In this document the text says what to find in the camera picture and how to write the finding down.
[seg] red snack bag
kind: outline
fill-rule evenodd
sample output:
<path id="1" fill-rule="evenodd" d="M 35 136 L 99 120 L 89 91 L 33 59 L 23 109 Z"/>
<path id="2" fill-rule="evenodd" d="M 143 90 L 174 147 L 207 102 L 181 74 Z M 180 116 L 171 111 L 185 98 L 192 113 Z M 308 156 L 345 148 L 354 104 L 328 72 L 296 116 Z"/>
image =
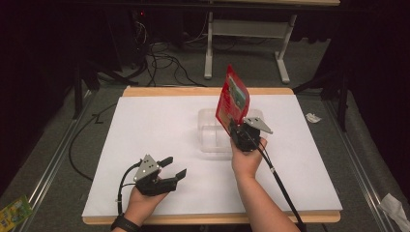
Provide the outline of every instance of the red snack bag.
<path id="1" fill-rule="evenodd" d="M 229 124 L 231 121 L 233 120 L 236 125 L 241 125 L 248 110 L 248 89 L 229 65 L 225 83 L 220 92 L 216 117 L 230 136 Z"/>

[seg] forearm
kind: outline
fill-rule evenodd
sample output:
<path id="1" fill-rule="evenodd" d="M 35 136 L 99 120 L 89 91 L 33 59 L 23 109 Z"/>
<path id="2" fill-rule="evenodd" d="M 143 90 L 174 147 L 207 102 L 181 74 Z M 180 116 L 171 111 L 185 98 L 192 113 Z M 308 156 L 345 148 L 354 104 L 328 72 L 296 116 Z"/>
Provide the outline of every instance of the forearm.
<path id="1" fill-rule="evenodd" d="M 299 231 L 254 178 L 237 177 L 237 185 L 253 232 Z"/>

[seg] transparent box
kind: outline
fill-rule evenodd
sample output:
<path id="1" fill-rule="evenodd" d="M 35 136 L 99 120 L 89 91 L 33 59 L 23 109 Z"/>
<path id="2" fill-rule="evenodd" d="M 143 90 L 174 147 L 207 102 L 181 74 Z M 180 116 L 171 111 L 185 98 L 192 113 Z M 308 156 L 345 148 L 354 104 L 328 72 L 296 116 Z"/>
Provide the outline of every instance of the transparent box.
<path id="1" fill-rule="evenodd" d="M 226 130 L 215 116 L 215 108 L 205 108 L 198 111 L 198 137 L 200 150 L 204 153 L 230 153 L 230 138 Z M 263 113 L 259 109 L 250 109 L 247 117 L 259 117 L 263 119 Z M 261 137 L 266 138 L 267 133 L 262 131 Z"/>

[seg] cable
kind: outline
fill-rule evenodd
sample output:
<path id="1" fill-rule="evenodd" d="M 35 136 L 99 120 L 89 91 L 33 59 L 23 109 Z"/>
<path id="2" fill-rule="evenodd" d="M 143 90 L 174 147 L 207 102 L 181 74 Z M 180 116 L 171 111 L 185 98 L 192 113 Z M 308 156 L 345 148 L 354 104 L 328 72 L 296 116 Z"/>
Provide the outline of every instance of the cable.
<path id="1" fill-rule="evenodd" d="M 135 21 L 134 23 L 135 27 L 137 27 L 137 25 L 139 26 L 139 31 L 135 37 L 135 42 L 138 44 L 139 35 L 141 34 L 142 29 L 144 29 L 144 41 L 142 43 L 145 44 L 145 42 L 147 41 L 147 29 L 145 28 L 144 24 L 140 23 L 139 21 Z"/>
<path id="2" fill-rule="evenodd" d="M 206 13 L 206 14 L 205 14 L 205 21 L 204 21 L 204 24 L 203 24 L 202 29 L 201 29 L 201 31 L 199 32 L 198 36 L 197 36 L 195 39 L 193 39 L 193 40 L 184 42 L 184 44 L 194 43 L 194 42 L 200 41 L 200 40 L 202 40 L 202 39 L 204 39 L 204 38 L 207 38 L 207 36 L 202 36 L 202 34 L 204 33 L 205 28 L 206 28 L 206 24 L 207 24 L 207 22 L 208 22 L 208 14 L 209 14 L 209 13 Z"/>
<path id="3" fill-rule="evenodd" d="M 142 159 L 141 159 L 138 163 L 136 163 L 136 164 L 134 164 L 133 166 L 131 166 L 131 167 L 126 171 L 126 173 L 124 173 L 124 176 L 123 176 L 123 178 L 121 179 L 121 183 L 120 183 L 120 187 L 118 188 L 118 195 L 117 195 L 118 215 L 122 215 L 122 214 L 123 214 L 123 202 L 122 202 L 122 201 L 123 201 L 123 194 L 122 194 L 123 187 L 128 186 L 128 185 L 131 185 L 131 184 L 124 185 L 124 181 L 126 180 L 126 177 L 128 176 L 128 174 L 129 174 L 134 168 L 139 167 L 139 165 L 141 165 L 141 163 L 142 163 Z"/>
<path id="4" fill-rule="evenodd" d="M 182 64 L 180 63 L 180 61 L 179 61 L 176 57 L 171 56 L 171 55 L 168 55 L 168 54 L 165 54 L 165 53 L 162 53 L 162 52 L 159 53 L 159 54 L 157 54 L 157 55 L 155 55 L 154 52 L 152 52 L 152 54 L 149 54 L 149 55 L 154 58 L 154 61 L 151 63 L 151 66 L 154 67 L 155 70 L 156 70 L 156 69 L 165 69 L 165 68 L 170 67 L 172 64 L 176 64 L 176 65 L 177 65 L 177 68 L 176 68 L 175 71 L 174 71 L 174 78 L 175 78 L 175 80 L 176 80 L 178 83 L 180 83 L 181 85 L 207 87 L 207 86 L 204 85 L 204 84 L 201 84 L 201 83 L 198 83 L 198 82 L 195 82 L 194 80 L 192 80 L 192 79 L 189 77 L 187 70 L 182 66 Z M 167 61 L 169 61 L 169 63 L 166 64 L 166 65 L 163 66 L 163 67 L 158 67 L 158 61 L 160 61 L 160 60 L 167 60 Z M 179 71 L 179 69 L 182 69 L 182 70 L 183 70 L 183 72 L 184 72 L 184 74 L 185 74 L 185 78 L 186 78 L 189 82 L 191 82 L 191 84 L 190 84 L 190 83 L 184 83 L 184 82 L 182 82 L 182 81 L 180 81 L 180 80 L 178 79 L 177 71 Z"/>
<path id="5" fill-rule="evenodd" d="M 303 223 L 301 217 L 299 216 L 298 211 L 296 210 L 295 206 L 293 205 L 292 200 L 290 199 L 289 194 L 286 191 L 286 188 L 283 185 L 283 182 L 281 181 L 277 171 L 275 170 L 274 166 L 272 165 L 271 159 L 269 158 L 268 155 L 268 151 L 265 149 L 265 147 L 262 145 L 262 143 L 260 143 L 263 147 L 263 151 L 262 149 L 260 149 L 260 147 L 258 146 L 258 144 L 255 143 L 255 141 L 253 141 L 253 139 L 251 139 L 250 134 L 245 131 L 245 134 L 248 136 L 248 138 L 250 139 L 250 141 L 252 141 L 253 145 L 255 145 L 256 149 L 259 151 L 260 155 L 263 157 L 263 159 L 266 161 L 266 163 L 269 166 L 269 169 L 271 169 L 271 172 L 274 174 L 275 180 L 278 183 L 278 186 L 287 202 L 287 204 L 289 205 L 290 209 L 292 210 L 293 214 L 296 217 L 296 220 L 298 221 L 298 228 L 302 231 L 305 232 L 307 231 L 306 229 L 306 225 Z"/>
<path id="6" fill-rule="evenodd" d="M 322 228 L 325 232 L 329 232 L 328 227 L 324 223 L 322 223 Z"/>
<path id="7" fill-rule="evenodd" d="M 273 38 L 261 38 L 260 42 L 250 42 L 250 41 L 241 40 L 241 39 L 249 39 L 248 37 L 236 37 L 235 39 L 237 40 L 238 44 L 261 45 L 261 44 L 271 41 Z"/>
<path id="8" fill-rule="evenodd" d="M 204 42 L 204 39 L 207 39 L 208 36 L 203 36 L 195 41 L 190 41 L 185 43 L 186 46 L 192 47 L 192 48 L 203 48 L 206 47 L 208 44 Z"/>
<path id="9" fill-rule="evenodd" d="M 155 74 L 157 73 L 157 58 L 156 58 L 156 56 L 154 55 L 153 47 L 154 47 L 154 45 L 151 45 L 151 46 L 150 46 L 151 56 L 153 57 L 153 59 L 154 59 L 153 62 L 155 63 L 154 73 L 151 74 L 150 69 L 147 67 L 148 74 L 149 74 L 150 77 L 151 77 L 151 80 L 150 80 L 150 82 L 148 82 L 147 87 L 149 87 L 149 86 L 151 85 L 151 83 L 154 83 L 154 87 L 157 86 L 157 83 L 155 82 Z"/>
<path id="10" fill-rule="evenodd" d="M 114 103 L 114 104 L 108 106 L 107 108 L 105 108 L 105 109 L 103 109 L 102 111 L 100 111 L 98 114 L 93 114 L 93 117 L 92 117 L 90 120 L 88 120 L 88 121 L 84 124 L 84 126 L 82 126 L 82 128 L 75 134 L 75 136 L 74 136 L 72 142 L 70 143 L 70 147 L 69 147 L 69 160 L 70 160 L 70 165 L 72 166 L 72 168 L 74 169 L 74 171 L 75 171 L 76 173 L 78 173 L 80 176 L 84 177 L 85 179 L 87 179 L 87 180 L 89 180 L 89 181 L 91 181 L 91 182 L 93 181 L 93 178 L 91 178 L 91 177 L 89 177 L 88 175 L 86 175 L 86 174 L 84 174 L 83 172 L 81 172 L 81 171 L 75 166 L 75 164 L 74 164 L 74 162 L 73 162 L 73 153 L 72 153 L 73 145 L 74 145 L 75 140 L 76 140 L 76 139 L 78 138 L 78 136 L 81 134 L 81 132 L 82 132 L 94 119 L 100 118 L 100 115 L 101 115 L 102 113 L 106 112 L 106 110 L 108 110 L 109 108 L 111 108 L 112 106 L 114 106 L 114 105 L 116 105 L 116 104 L 117 104 L 117 103 Z"/>
<path id="11" fill-rule="evenodd" d="M 127 187 L 127 186 L 135 186 L 135 183 L 129 183 L 129 184 L 123 185 L 123 187 Z"/>
<path id="12" fill-rule="evenodd" d="M 130 79 L 131 79 L 131 78 L 134 78 L 134 77 L 136 77 L 136 76 L 138 76 L 138 75 L 140 75 L 140 74 L 142 74 L 142 73 L 144 73 L 144 71 L 145 71 L 147 68 L 148 68 L 148 63 L 147 63 L 147 60 L 144 58 L 144 60 L 142 61 L 141 65 L 139 66 L 139 69 L 138 69 L 137 71 L 131 73 L 130 75 L 122 76 L 122 75 L 120 75 L 120 74 L 118 74 L 118 73 L 116 73 L 116 72 L 111 72 L 111 75 L 109 75 L 108 73 L 106 73 L 107 70 L 105 70 L 105 71 L 102 71 L 102 73 L 105 73 L 106 75 L 108 75 L 108 76 L 110 76 L 110 77 L 112 77 L 112 74 L 113 74 L 113 73 L 116 73 L 116 77 L 115 77 L 115 78 L 112 77 L 112 79 L 111 79 L 111 78 L 105 78 L 105 77 L 101 76 L 100 74 L 98 74 L 98 79 L 103 80 L 103 81 L 106 81 L 106 82 L 119 81 L 119 82 L 125 83 L 125 84 L 137 85 L 138 82 L 130 81 Z"/>
<path id="13" fill-rule="evenodd" d="M 232 49 L 235 45 L 236 45 L 236 43 L 237 43 L 237 40 L 229 40 L 229 38 L 228 37 L 226 37 L 226 36 L 218 36 L 217 37 L 220 41 L 221 41 L 221 39 L 228 39 L 228 41 L 230 42 L 230 43 L 232 43 L 228 48 L 217 48 L 216 46 L 215 46 L 215 43 L 213 43 L 212 44 L 212 49 L 214 49 L 214 50 L 218 50 L 218 51 L 227 51 L 227 50 L 230 50 L 230 49 Z"/>
<path id="14" fill-rule="evenodd" d="M 131 75 L 127 76 L 127 77 L 123 77 L 122 75 L 118 74 L 117 72 L 114 72 L 104 66 L 101 66 L 99 64 L 97 64 L 94 61 L 91 60 L 87 60 L 86 63 L 93 69 L 95 69 L 96 71 L 99 71 L 101 73 L 104 73 L 106 75 L 108 75 L 109 77 L 112 77 L 113 79 L 123 83 L 123 84 L 128 84 L 128 85 L 138 85 L 138 82 L 135 81 L 131 81 L 130 78 L 135 77 L 139 74 L 141 74 L 143 72 L 143 69 L 140 68 L 140 70 L 132 73 Z"/>
<path id="15" fill-rule="evenodd" d="M 151 44 L 152 48 L 154 48 L 154 46 L 156 46 L 156 45 L 165 45 L 165 47 L 162 48 L 162 49 L 160 49 L 160 50 L 152 51 L 153 53 L 154 53 L 154 52 L 155 52 L 155 53 L 160 53 L 160 52 L 164 52 L 164 51 L 168 50 L 170 43 L 159 42 L 159 43 L 152 43 L 152 44 Z"/>

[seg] wristwatch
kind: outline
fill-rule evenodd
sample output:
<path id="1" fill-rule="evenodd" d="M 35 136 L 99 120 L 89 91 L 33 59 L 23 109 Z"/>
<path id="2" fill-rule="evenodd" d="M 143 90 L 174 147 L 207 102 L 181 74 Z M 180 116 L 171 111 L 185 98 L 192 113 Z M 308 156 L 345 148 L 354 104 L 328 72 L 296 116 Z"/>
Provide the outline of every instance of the wristwatch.
<path id="1" fill-rule="evenodd" d="M 111 230 L 115 229 L 116 227 L 120 227 L 121 229 L 127 232 L 140 232 L 141 227 L 134 224 L 132 221 L 126 219 L 124 214 L 119 215 L 114 222 L 111 224 Z"/>

